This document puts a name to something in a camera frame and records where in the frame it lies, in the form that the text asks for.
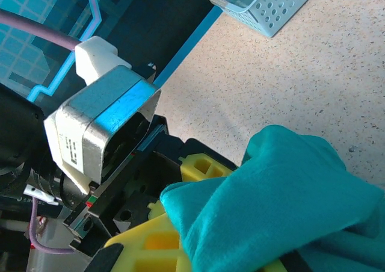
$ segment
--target white countertop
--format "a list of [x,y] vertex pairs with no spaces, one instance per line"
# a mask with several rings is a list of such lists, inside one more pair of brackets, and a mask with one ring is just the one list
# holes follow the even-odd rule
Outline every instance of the white countertop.
[[309,0],[272,39],[222,14],[162,88],[157,113],[240,164],[269,124],[324,137],[385,188],[385,0]]

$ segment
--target light blue plastic basket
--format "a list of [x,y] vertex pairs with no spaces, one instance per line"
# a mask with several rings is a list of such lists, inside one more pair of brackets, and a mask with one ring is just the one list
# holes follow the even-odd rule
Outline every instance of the light blue plastic basket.
[[307,0],[210,0],[224,12],[272,37]]

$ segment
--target purple cable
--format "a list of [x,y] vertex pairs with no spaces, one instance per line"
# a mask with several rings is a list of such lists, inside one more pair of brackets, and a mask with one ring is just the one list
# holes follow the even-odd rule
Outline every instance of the purple cable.
[[49,248],[41,245],[36,238],[36,216],[37,216],[37,199],[32,197],[32,213],[31,213],[31,221],[29,223],[29,239],[31,240],[31,244],[39,251],[48,253],[48,254],[72,254],[74,251],[72,249],[57,249],[57,248]]
[[0,23],[28,32],[34,36],[41,37],[42,39],[48,40],[49,42],[55,43],[56,45],[62,46],[70,51],[75,50],[75,46],[80,43],[79,40],[74,39],[67,34],[53,30],[52,28],[44,26],[41,23],[1,8]]

